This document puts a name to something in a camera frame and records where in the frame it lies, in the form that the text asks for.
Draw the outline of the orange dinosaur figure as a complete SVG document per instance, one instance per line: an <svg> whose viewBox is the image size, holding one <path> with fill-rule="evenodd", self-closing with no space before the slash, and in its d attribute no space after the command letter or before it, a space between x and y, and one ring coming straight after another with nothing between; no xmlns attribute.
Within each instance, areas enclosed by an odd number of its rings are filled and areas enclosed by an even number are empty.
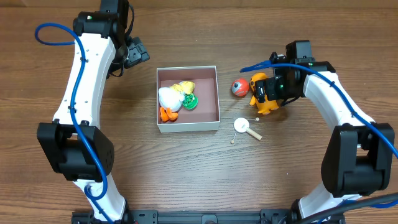
<svg viewBox="0 0 398 224"><path fill-rule="evenodd" d="M271 111L277 110L279 108L276 100L273 100L273 101L266 100L264 103L260 103L260 102L258 102L258 100L256 98L254 82L258 81L258 80L263 80L263 79L266 79L266 78L267 78L267 75L265 73L255 73L251 77L250 82L249 82L249 86L250 86L250 88L252 90L252 93L253 93L253 96L252 96L249 104L251 106L256 105L257 108L258 108L258 113L259 114L269 114Z"/></svg>

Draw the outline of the white plush duck toy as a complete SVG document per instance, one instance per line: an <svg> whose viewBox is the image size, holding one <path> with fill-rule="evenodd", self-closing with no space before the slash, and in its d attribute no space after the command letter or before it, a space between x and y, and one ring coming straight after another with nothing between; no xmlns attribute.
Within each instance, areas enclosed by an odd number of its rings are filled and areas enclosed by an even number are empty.
<svg viewBox="0 0 398 224"><path fill-rule="evenodd" d="M162 122L176 121L178 119L178 112L183 107L182 102L185 99L185 95L193 93L194 89L195 83L187 80L174 83L169 87L159 88L159 111Z"/></svg>

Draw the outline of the green plastic spinning top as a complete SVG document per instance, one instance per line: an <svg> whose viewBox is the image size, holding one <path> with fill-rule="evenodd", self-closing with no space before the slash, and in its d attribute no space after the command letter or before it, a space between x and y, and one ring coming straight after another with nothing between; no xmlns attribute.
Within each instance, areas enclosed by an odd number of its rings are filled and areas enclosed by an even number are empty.
<svg viewBox="0 0 398 224"><path fill-rule="evenodd" d="M198 104L198 98L193 94L186 94L182 105L187 110L194 110Z"/></svg>

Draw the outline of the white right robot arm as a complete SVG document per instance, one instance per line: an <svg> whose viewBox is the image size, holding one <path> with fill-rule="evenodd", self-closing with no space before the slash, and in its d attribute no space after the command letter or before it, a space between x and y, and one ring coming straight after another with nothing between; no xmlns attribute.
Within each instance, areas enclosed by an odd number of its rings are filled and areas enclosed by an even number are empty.
<svg viewBox="0 0 398 224"><path fill-rule="evenodd" d="M274 76L254 83L255 99L286 104L308 98L331 130L322 181L293 203L285 222L343 223L347 211L396 206L397 194L370 196L389 184L392 159L397 156L393 128L376 123L355 104L329 62L266 60L250 70L266 68L273 69Z"/></svg>

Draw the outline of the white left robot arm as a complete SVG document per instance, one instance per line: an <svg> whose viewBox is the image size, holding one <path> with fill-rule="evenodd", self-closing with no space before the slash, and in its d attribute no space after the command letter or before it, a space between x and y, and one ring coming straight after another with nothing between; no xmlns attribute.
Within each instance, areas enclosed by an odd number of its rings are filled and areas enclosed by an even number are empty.
<svg viewBox="0 0 398 224"><path fill-rule="evenodd" d="M128 13L81 12L73 27L48 22L48 27L68 32L75 46L73 65L62 102L51 123L40 123L37 139L54 172L81 189L92 206L74 213L72 223L135 223L126 199L111 175L114 146L100 130L100 108L107 78L123 71L129 61L128 45L133 23Z"/></svg>

